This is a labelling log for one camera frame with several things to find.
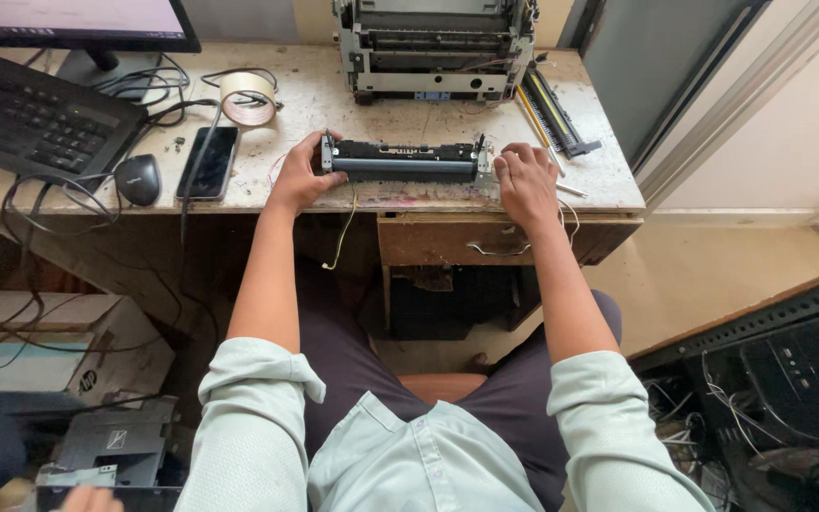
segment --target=computer monitor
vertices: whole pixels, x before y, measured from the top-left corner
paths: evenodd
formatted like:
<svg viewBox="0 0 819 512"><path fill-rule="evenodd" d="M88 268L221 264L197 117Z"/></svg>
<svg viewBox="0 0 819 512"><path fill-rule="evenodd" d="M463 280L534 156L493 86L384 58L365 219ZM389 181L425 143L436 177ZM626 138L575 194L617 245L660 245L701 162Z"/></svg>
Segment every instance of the computer monitor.
<svg viewBox="0 0 819 512"><path fill-rule="evenodd" d="M158 52L201 51L180 0L0 0L0 46L84 50L56 73L81 85L153 67Z"/></svg>

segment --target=hand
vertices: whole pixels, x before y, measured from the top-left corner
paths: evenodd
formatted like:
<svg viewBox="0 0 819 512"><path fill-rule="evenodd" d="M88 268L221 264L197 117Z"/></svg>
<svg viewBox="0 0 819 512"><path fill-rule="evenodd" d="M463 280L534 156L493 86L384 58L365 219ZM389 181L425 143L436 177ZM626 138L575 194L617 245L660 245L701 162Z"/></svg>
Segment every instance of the hand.
<svg viewBox="0 0 819 512"><path fill-rule="evenodd" d="M558 224L555 196L558 171L558 165L549 163L548 151L522 142L507 145L501 156L495 157L501 205L529 237L546 226Z"/></svg>
<svg viewBox="0 0 819 512"><path fill-rule="evenodd" d="M104 487L79 485L68 493L62 503L62 512L122 512L122 502L113 497L113 491Z"/></svg>
<svg viewBox="0 0 819 512"><path fill-rule="evenodd" d="M304 208L314 204L321 194L347 180L347 173L343 171L324 176L312 173L311 160L313 156L320 154L321 136L324 134L324 130L314 131L290 149L290 154L283 160L279 178L267 198L266 208L281 208L292 213L293 217L298 216ZM343 138L343 135L334 131L330 134L336 140Z"/></svg>

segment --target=desk drawer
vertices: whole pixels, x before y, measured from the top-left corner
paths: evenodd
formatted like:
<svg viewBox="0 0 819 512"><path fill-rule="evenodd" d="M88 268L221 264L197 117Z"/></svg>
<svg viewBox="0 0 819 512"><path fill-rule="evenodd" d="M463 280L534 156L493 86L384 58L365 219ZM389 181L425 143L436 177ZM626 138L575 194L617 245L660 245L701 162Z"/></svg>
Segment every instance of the desk drawer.
<svg viewBox="0 0 819 512"><path fill-rule="evenodd" d="M569 217L565 227L571 233L575 224ZM642 223L617 216L581 218L574 239L577 261L598 264ZM378 238L382 265L534 264L526 233L503 213L398 213L378 217Z"/></svg>

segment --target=black mouse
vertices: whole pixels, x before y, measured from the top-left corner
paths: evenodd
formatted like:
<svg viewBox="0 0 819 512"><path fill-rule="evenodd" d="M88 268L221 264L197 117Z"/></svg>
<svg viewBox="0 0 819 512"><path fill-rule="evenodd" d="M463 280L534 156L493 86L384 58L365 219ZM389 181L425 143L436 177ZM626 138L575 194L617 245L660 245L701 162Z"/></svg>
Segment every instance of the black mouse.
<svg viewBox="0 0 819 512"><path fill-rule="evenodd" d="M138 206L150 206L160 197L160 169L151 154L129 158L116 166L116 187L122 197Z"/></svg>

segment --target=black keyboard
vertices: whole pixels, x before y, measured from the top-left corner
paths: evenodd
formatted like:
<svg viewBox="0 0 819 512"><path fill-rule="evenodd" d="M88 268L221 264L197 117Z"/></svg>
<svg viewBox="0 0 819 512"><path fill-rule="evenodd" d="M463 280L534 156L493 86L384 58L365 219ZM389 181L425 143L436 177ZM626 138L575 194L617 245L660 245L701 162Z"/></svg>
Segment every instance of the black keyboard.
<svg viewBox="0 0 819 512"><path fill-rule="evenodd" d="M0 58L0 168L73 180L109 172L146 117L141 106ZM101 181L83 184L92 192Z"/></svg>

